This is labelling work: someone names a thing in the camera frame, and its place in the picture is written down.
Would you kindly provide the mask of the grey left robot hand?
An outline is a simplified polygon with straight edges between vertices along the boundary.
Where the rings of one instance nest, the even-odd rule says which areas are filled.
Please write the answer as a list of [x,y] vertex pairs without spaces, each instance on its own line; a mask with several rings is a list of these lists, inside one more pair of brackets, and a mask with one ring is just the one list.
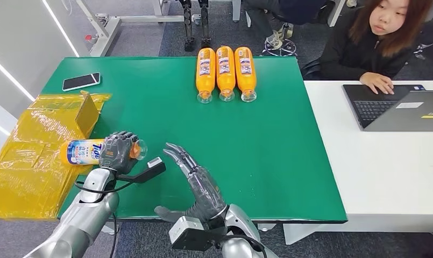
[[130,151],[138,136],[132,132],[113,132],[105,137],[98,161],[99,167],[114,170],[117,174],[128,174],[137,163]]

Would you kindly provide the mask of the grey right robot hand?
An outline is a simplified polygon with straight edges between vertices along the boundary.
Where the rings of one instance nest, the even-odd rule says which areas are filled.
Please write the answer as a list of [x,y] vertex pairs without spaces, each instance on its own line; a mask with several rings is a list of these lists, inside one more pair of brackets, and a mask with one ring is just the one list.
[[163,152],[174,160],[185,175],[195,202],[185,211],[157,206],[154,208],[157,216],[170,223],[176,222],[182,216],[197,218],[205,223],[226,209],[227,203],[213,177],[183,147],[167,142]]

